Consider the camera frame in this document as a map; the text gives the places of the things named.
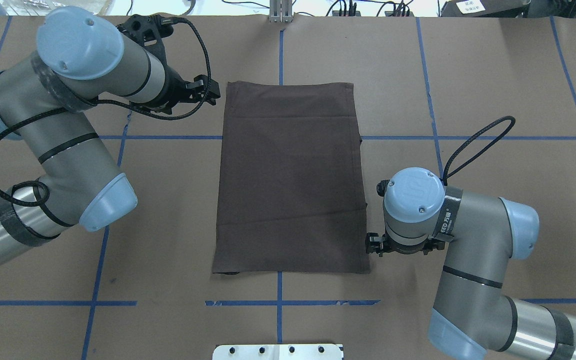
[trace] dark gray towel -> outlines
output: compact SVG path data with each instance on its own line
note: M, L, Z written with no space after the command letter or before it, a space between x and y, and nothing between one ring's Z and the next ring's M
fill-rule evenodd
M226 94L212 271L370 272L353 85Z

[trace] black cable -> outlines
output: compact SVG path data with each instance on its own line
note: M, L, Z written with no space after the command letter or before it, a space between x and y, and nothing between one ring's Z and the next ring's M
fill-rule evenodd
M395 12L395 9L397 8L397 4L395 4L394 1L386 1L386 2L381 4L381 6L379 7L379 10L377 11L377 14L375 16L379 16L379 14L382 13L382 9L388 4L392 4L392 12Z
M190 14L193 9L195 8L195 5L197 4L197 0L190 0L190 7L188 7L187 10L185 10L183 12L183 14L181 14L180 16L187 16L188 14Z
M133 5L135 4L135 0L130 0L130 7L128 11L126 11L126 16L130 15L130 12L133 11Z
M335 2L332 3L332 5L330 5L328 11L326 11L325 16L328 16L330 14L330 12L332 11L333 7L339 3L339 15L341 15L341 3L343 2L343 4L346 4L346 0L336 0Z
M199 31L197 30L195 25L193 25L193 23L190 22L190 20L188 20L187 18L177 17L177 16L172 17L170 19L173 19L173 22L175 24L184 23L184 24L188 25L190 27L190 29L192 29L192 32L194 32L194 35L197 38L197 41L199 41L199 45L201 45L201 50L203 51L203 56L205 57L206 78L207 78L206 84L205 84L205 90L204 90L205 93L201 97L201 100L199 100L197 105L194 107L194 109L186 112L185 114L179 115L179 116L161 116L158 114L153 114L153 113L150 113L148 111L144 111L142 109L139 109L138 107L135 107L134 105L124 104L123 102L119 102L116 100L94 98L94 99L90 100L91 103L93 103L94 105L99 105L99 104L117 105L118 107L132 110L133 112L136 112L138 114L142 114L142 115L147 116L147 117L151 117L151 118L159 119L159 120L167 120L167 121L185 119L185 118L191 116L192 114L196 113L197 110L199 110L199 108L201 108L201 106L206 102L206 99L208 98L208 93L210 91L210 85L211 85L211 80L212 80L212 74L211 74L211 69L210 69L210 60L208 59L208 50L206 50L206 44L204 43L201 35L199 35ZM20 122L16 123L15 125L12 125L11 127L3 130L0 133L0 141L2 141L5 137L9 136L13 132L16 132L17 130L19 130L25 126L32 124L35 121L41 120L45 117L55 116L57 114L61 114L64 112L66 112L66 109L64 109L63 107L59 107L57 109L52 109L52 110L49 110L46 112L42 112L41 114L36 114L35 116L29 117L23 121L20 121ZM41 196L41 198L36 199L35 201L23 201L23 200L19 200L17 198L14 198L10 194L7 194L6 191L3 191L2 189L0 189L0 198L4 199L5 201L8 201L10 203L13 203L14 205L19 205L21 207L39 207L39 206L45 204L46 201L48 201L48 198L50 197L50 190L48 189L48 186L46 184L44 184L43 182L38 181L38 180L21 182L20 184L17 184L15 186L16 187L41 187L43 189L43 196Z
M226 4L233 4L233 5L243 5L243 4L253 4L256 5L258 7L262 7L264 9L270 9L270 6L266 6L263 4L260 4L258 2L254 2L254 1L226 1L226 0L221 0L222 3L226 3Z
M499 134L492 141L490 141L484 148L482 148L481 151L479 151L473 157L468 159L468 161L461 164L461 166L459 166L455 171L448 173L448 171L450 170L450 166L453 164L453 161L455 161L455 158L457 157L457 155L459 155L459 153L461 153L466 147L468 147L468 145L470 145L473 141L475 141L475 139L482 136L483 133L486 133L488 130L491 130L492 128L496 127L497 125L503 123L504 121L510 121L510 125L508 125L508 127L506 127L505 130L503 130L503 132L501 134ZM448 186L448 178L457 174L460 170L462 170L463 168L468 166L468 164L470 164L471 162L476 160L478 157L480 157L480 155L485 153L486 150L490 149L491 146L495 145L498 141L500 141L503 137L505 137L506 134L508 134L508 132L510 132L510 129L513 128L513 126L515 126L515 118L512 116L504 116L502 118L496 119L495 121L492 121L489 125L487 125L483 129L479 130L474 135L469 137L464 143L461 144L461 146L459 146L459 148L457 150L455 150L455 152L452 153L452 155L450 155L450 158L448 158L448 162L446 162L446 166L443 169L443 175L441 176L441 182L443 183L443 186L447 187Z

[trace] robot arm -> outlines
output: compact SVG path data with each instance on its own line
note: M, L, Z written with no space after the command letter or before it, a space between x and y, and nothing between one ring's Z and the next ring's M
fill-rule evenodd
M576 360L576 317L503 296L509 259L526 259L539 218L527 205L444 187L407 168L378 187L386 234L368 234L366 251L412 254L449 243L432 307L430 342L458 360L487 349L533 360Z
M199 103L192 114L204 101L215 104L220 94L210 69L189 82L166 63L162 37L178 22L187 20L135 15L118 30L84 9L61 7L39 28L37 51L0 73L0 132L54 112L8 136L24 139L46 174L41 186L6 191L17 200L0 194L0 264L75 224L100 230L137 205L126 174L83 114L108 101L99 94L122 96L142 114ZM151 40L157 42L146 46Z

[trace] folded cloth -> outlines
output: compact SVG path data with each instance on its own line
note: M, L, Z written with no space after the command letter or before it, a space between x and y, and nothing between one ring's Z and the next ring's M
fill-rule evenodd
M368 273L353 85L230 82L212 272Z

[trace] white bracket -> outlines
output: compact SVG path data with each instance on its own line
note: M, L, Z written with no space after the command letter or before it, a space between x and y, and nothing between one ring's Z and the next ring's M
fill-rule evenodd
M271 23L292 23L293 22L293 0L270 0Z
M214 349L212 360L344 360L344 347L342 344L220 345Z

